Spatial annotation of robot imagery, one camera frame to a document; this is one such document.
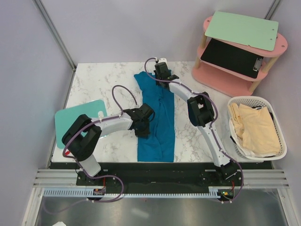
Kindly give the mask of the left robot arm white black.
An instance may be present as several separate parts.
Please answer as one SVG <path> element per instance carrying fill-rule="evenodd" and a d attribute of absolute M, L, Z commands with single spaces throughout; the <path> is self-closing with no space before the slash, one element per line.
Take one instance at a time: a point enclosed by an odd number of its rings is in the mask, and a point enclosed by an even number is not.
<path fill-rule="evenodd" d="M 63 156 L 68 158 L 69 151 L 79 166 L 86 172 L 87 180 L 93 185 L 103 181 L 101 166 L 93 155 L 100 137 L 122 130 L 133 130 L 136 137 L 147 138 L 150 135 L 150 122 L 155 111 L 146 103 L 139 108 L 123 110 L 120 115 L 112 115 L 93 121 L 86 114 L 78 116 L 62 137 Z"/>

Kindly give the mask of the blue t shirt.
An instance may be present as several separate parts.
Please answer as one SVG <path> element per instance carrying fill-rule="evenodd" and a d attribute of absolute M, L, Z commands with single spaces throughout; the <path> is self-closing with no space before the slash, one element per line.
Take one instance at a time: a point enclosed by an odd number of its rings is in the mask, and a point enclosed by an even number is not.
<path fill-rule="evenodd" d="M 175 146 L 174 94 L 156 85 L 146 72 L 134 75 L 143 103 L 155 113 L 148 138 L 138 138 L 137 159 L 143 162 L 173 162 Z"/>

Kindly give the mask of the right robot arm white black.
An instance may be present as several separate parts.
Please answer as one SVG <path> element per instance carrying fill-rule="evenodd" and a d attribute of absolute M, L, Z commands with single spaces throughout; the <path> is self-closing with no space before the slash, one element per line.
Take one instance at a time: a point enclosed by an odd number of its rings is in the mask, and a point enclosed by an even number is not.
<path fill-rule="evenodd" d="M 178 76 L 171 74 L 163 60 L 155 61 L 155 80 L 158 86 L 169 90 L 186 102 L 191 124 L 202 133 L 217 168 L 216 182 L 227 185 L 236 173 L 235 162 L 226 154 L 214 122 L 218 117 L 216 105 L 206 92 L 197 93 L 184 85 Z"/>

